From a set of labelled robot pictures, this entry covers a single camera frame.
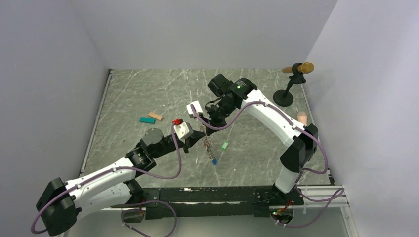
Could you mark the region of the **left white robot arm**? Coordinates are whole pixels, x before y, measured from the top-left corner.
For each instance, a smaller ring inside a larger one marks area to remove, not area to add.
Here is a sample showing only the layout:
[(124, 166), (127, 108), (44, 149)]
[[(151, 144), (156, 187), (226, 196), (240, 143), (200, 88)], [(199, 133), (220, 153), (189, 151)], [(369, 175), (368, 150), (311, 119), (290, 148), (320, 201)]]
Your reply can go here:
[(193, 130), (187, 138), (173, 132), (164, 136), (157, 128), (147, 130), (134, 149), (111, 165), (74, 180), (51, 180), (39, 198), (36, 219), (41, 219), (45, 231), (57, 236), (70, 229), (78, 220), (103, 208), (115, 205), (136, 207), (146, 200), (146, 194), (136, 178), (149, 174), (155, 159), (188, 149), (205, 136)]

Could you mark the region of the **round metal keyring disc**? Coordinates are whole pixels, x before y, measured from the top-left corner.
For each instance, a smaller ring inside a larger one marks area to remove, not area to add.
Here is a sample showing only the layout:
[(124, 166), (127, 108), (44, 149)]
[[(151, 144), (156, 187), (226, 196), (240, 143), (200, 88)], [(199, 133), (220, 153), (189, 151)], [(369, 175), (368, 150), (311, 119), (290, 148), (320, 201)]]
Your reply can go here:
[(207, 136), (205, 136), (205, 137), (202, 138), (202, 142), (203, 142), (203, 146), (205, 148), (205, 151), (206, 151), (206, 153), (208, 155), (208, 158), (210, 160), (214, 160), (215, 158), (214, 158), (214, 154), (213, 154), (213, 152), (211, 150), (212, 143), (211, 143), (210, 138), (207, 137)]

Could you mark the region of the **green tagged key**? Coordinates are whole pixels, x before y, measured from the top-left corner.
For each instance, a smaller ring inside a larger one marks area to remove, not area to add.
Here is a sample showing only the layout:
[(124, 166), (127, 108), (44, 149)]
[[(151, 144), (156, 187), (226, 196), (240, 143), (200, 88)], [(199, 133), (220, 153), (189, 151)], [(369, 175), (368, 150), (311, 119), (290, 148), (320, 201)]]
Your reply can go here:
[(229, 146), (229, 142), (228, 141), (224, 141), (223, 144), (222, 144), (222, 146), (221, 146), (221, 149), (223, 151), (225, 151), (225, 150), (227, 150), (228, 146)]

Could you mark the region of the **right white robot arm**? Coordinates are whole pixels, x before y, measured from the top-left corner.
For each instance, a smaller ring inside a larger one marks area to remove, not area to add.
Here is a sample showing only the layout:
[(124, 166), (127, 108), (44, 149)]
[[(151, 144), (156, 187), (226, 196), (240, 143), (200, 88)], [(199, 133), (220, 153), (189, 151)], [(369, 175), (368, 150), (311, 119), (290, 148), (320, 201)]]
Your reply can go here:
[(282, 168), (272, 193), (278, 205), (285, 205), (292, 198), (291, 191), (301, 170), (317, 150), (317, 127), (305, 126), (286, 115), (247, 78), (232, 82), (223, 74), (218, 74), (208, 83), (208, 88), (217, 99), (205, 105), (209, 115), (209, 119), (203, 121), (207, 135), (226, 129), (229, 126), (226, 118), (238, 109), (239, 112), (247, 111), (262, 122), (286, 146), (286, 151), (280, 156)]

